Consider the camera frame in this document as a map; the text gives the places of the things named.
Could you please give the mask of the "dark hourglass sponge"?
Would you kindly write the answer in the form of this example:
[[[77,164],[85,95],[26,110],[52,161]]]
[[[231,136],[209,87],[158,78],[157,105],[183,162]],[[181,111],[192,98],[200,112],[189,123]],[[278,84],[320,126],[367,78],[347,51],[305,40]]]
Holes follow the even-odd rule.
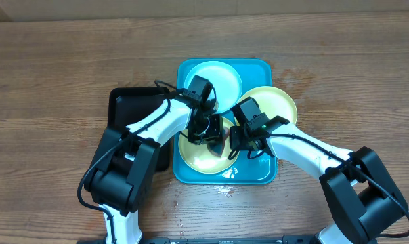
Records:
[[[229,129],[225,127],[221,136],[214,142],[207,144],[207,150],[214,156],[222,156],[225,148],[225,141],[229,137]]]

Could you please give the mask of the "yellow plate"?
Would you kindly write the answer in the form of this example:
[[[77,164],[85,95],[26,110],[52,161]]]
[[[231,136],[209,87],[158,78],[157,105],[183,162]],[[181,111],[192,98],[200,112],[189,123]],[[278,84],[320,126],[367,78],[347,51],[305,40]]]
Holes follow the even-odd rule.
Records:
[[[290,123],[297,122],[297,107],[293,99],[283,90],[272,86],[256,87],[240,97],[238,103],[252,97],[269,119],[281,116],[288,119]]]
[[[221,155],[212,153],[207,144],[195,145],[188,142],[184,136],[179,137],[179,152],[184,162],[193,170],[203,174],[216,174],[228,169],[234,164],[238,155],[229,160],[231,152],[228,136],[224,140],[223,152]]]

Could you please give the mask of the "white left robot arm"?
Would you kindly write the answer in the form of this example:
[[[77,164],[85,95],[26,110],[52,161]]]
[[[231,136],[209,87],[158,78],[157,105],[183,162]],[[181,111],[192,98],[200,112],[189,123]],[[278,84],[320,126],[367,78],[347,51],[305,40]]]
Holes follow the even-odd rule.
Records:
[[[179,89],[141,121],[104,130],[77,188],[79,203],[104,215],[107,234],[100,243],[141,241],[138,209],[150,190],[161,146],[184,129],[197,144],[215,142],[216,109],[214,89]]]

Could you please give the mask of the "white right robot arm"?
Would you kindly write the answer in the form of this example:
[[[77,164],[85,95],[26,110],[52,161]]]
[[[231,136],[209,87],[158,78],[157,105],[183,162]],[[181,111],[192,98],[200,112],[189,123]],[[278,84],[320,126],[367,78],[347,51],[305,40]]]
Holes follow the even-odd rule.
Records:
[[[230,128],[231,155],[240,151],[289,161],[320,182],[333,223],[314,243],[375,243],[409,236],[408,204],[370,148],[338,148],[280,116]]]

